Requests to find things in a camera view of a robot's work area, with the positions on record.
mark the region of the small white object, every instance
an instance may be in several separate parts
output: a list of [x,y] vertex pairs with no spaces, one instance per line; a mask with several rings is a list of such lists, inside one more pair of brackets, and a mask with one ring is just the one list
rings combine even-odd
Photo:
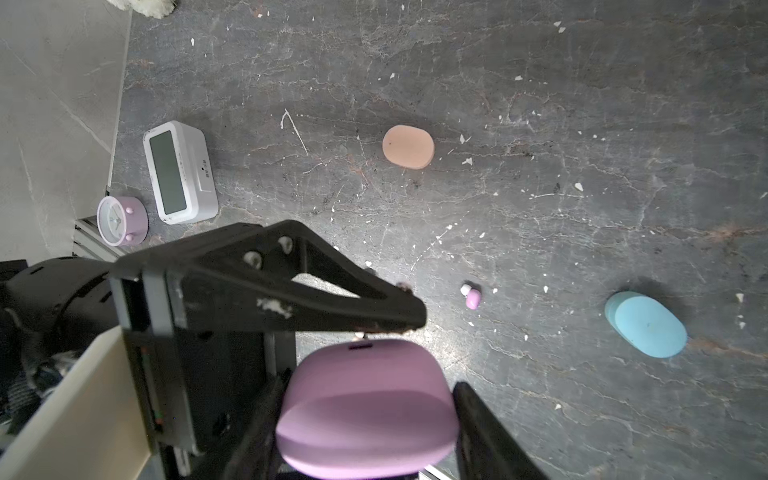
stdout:
[[202,131],[169,121],[144,134],[144,153],[157,214],[163,222],[194,223],[219,213]]

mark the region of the white fluffy object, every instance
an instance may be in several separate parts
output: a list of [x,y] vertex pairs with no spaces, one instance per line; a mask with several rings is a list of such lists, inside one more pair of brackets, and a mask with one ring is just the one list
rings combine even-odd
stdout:
[[120,10],[134,9],[147,17],[163,18],[169,15],[176,5],[174,0],[107,0]]

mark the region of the purple oval object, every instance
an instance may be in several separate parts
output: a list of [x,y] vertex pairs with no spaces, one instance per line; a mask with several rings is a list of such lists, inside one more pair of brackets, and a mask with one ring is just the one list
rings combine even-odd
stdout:
[[469,293],[467,293],[467,308],[477,310],[478,306],[480,305],[481,298],[482,296],[480,295],[479,291],[475,289],[469,290]]
[[453,450],[458,417],[440,365],[404,340],[327,346],[291,376],[276,443],[314,478],[417,472]]

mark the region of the digital clock display screen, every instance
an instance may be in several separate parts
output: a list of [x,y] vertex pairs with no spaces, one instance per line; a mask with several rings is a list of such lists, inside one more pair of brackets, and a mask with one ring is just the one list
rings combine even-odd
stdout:
[[163,208],[166,214],[180,212],[187,208],[184,199],[184,189],[181,186],[179,164],[176,161],[174,138],[170,131],[163,132],[149,139],[154,160],[154,171],[157,184],[163,198]]

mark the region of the gray marble floor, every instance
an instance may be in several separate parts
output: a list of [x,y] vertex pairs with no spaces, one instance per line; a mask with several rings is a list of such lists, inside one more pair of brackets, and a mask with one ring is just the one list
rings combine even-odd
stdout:
[[[293,218],[408,280],[409,338],[552,478],[768,476],[767,3],[184,0],[134,16],[125,75],[112,187],[147,244]],[[141,135],[172,119],[206,135],[211,221],[157,219]],[[383,158],[394,124],[428,168]],[[680,355],[609,327],[628,287]]]

